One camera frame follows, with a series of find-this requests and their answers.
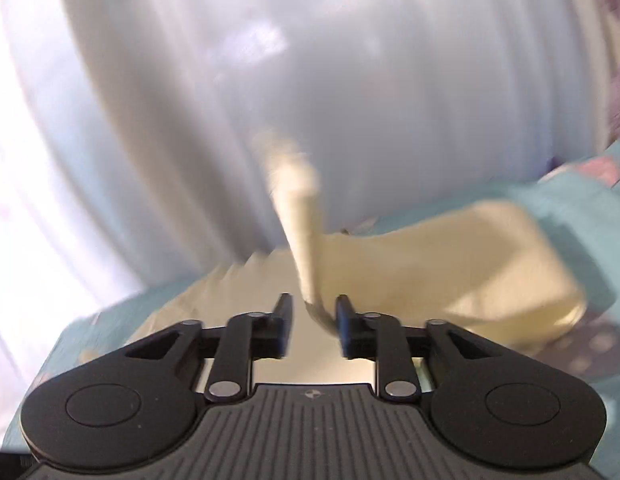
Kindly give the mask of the cream knit garment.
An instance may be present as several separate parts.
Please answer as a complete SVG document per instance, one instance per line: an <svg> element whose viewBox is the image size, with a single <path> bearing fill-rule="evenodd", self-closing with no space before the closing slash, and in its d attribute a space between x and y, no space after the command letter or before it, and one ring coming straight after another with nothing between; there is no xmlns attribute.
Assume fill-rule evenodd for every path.
<svg viewBox="0 0 620 480"><path fill-rule="evenodd" d="M146 337L177 322L214 327L293 297L284 359L255 367L260 382L368 382L371 364L345 360L336 335L339 296L360 313L406 326L440 318L510 348L569 332L587 309L582 287L528 212L483 200L386 234L327 234L319 176L292 140L259 137L257 153L287 246L218 268L150 315Z"/></svg>

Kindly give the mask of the white sheer curtain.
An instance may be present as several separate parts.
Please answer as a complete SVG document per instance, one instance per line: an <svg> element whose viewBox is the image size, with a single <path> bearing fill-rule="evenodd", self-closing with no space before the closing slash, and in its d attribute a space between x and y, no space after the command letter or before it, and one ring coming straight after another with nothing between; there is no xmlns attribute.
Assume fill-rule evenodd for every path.
<svg viewBox="0 0 620 480"><path fill-rule="evenodd" d="M0 334L282 244L263 146L327 228L599 151L620 0L0 0Z"/></svg>

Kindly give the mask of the teal patterned bed sheet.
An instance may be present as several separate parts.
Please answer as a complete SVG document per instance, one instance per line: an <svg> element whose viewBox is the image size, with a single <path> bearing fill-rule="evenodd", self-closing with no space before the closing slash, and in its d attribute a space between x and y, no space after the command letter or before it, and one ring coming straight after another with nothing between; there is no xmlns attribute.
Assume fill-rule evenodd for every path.
<svg viewBox="0 0 620 480"><path fill-rule="evenodd" d="M536 183L490 182L380 217L357 229L357 235L395 232L483 200L509 200L524 207L586 292L588 310L576 327L532 354L595 386L608 423L593 465L606 478L620 479L620 142L598 157L557 167ZM282 252L254 254L245 264L220 266L197 282L165 285L81 318L61 333L33 384L39 386L153 327L231 296L236 286L257 278L269 295L287 292L295 279L293 264Z"/></svg>

